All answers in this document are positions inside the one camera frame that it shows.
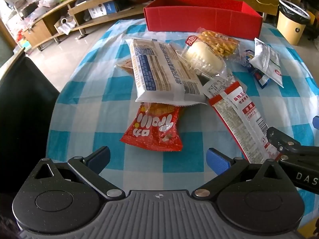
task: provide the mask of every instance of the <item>checkered tablecloth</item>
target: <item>checkered tablecloth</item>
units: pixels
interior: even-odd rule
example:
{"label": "checkered tablecloth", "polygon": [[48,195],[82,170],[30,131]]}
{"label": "checkered tablecloth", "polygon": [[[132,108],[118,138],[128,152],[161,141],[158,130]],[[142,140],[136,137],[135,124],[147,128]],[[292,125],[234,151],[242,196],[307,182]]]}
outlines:
{"label": "checkered tablecloth", "polygon": [[[121,20],[93,46],[75,70],[56,102],[47,143],[47,156],[67,161],[87,156],[107,145],[111,162],[101,176],[126,192],[195,188],[215,177],[205,154],[214,147],[233,158],[241,151],[215,111],[206,105],[188,107],[179,122],[181,152],[147,151],[120,142],[139,107],[134,79],[115,63],[130,55],[126,38],[139,37],[183,43],[190,33],[149,32],[144,19]],[[260,39],[280,54],[283,85],[259,85],[239,64],[228,67],[244,84],[268,126],[274,126],[302,145],[319,146],[312,118],[319,115],[319,89],[296,51],[279,31],[263,24]],[[254,42],[242,40],[247,49]],[[299,190],[306,203],[302,224],[318,215],[319,196]]]}

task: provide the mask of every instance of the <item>blue packet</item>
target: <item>blue packet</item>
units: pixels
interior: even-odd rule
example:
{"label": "blue packet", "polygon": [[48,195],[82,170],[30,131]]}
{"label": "blue packet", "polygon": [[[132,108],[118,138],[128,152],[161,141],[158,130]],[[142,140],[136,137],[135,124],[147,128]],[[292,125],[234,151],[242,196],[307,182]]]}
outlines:
{"label": "blue packet", "polygon": [[254,68],[249,62],[254,57],[255,53],[254,51],[247,49],[245,50],[245,57],[243,66],[247,68],[248,72],[253,75],[253,77],[256,79],[257,83],[259,84],[261,89],[264,89],[266,85],[270,82],[270,78],[264,74],[259,69]]}

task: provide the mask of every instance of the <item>black trash bag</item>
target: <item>black trash bag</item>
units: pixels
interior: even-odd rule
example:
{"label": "black trash bag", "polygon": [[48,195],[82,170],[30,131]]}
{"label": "black trash bag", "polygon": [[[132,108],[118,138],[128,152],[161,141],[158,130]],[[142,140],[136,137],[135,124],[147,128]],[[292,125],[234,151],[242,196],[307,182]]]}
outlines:
{"label": "black trash bag", "polygon": [[304,12],[304,10],[302,10],[300,7],[298,7],[295,4],[291,4],[288,1],[285,0],[280,0],[279,3],[279,11],[285,15],[289,20],[292,20],[296,23],[302,24],[302,25],[306,25],[310,22],[310,17],[307,13]]}

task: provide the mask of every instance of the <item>metal screw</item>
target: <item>metal screw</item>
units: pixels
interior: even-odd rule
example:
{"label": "metal screw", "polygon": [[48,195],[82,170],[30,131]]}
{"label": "metal screw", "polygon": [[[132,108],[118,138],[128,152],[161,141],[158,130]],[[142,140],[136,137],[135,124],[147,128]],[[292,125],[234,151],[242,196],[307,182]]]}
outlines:
{"label": "metal screw", "polygon": [[198,197],[207,197],[209,196],[210,192],[205,189],[199,189],[195,191],[195,195]]}
{"label": "metal screw", "polygon": [[288,160],[288,156],[282,155],[282,156],[280,156],[280,159],[283,160],[283,161],[286,161],[286,160]]}
{"label": "metal screw", "polygon": [[108,190],[106,192],[106,195],[108,195],[109,197],[115,198],[115,197],[121,196],[122,191],[120,191],[118,189],[112,189],[112,190]]}

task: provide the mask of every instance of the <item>orange bag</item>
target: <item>orange bag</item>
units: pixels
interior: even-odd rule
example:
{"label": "orange bag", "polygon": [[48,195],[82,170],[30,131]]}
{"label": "orange bag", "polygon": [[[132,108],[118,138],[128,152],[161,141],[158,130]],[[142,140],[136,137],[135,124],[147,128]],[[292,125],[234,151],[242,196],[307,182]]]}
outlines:
{"label": "orange bag", "polygon": [[135,120],[120,141],[154,151],[181,151],[176,123],[181,107],[141,103]]}

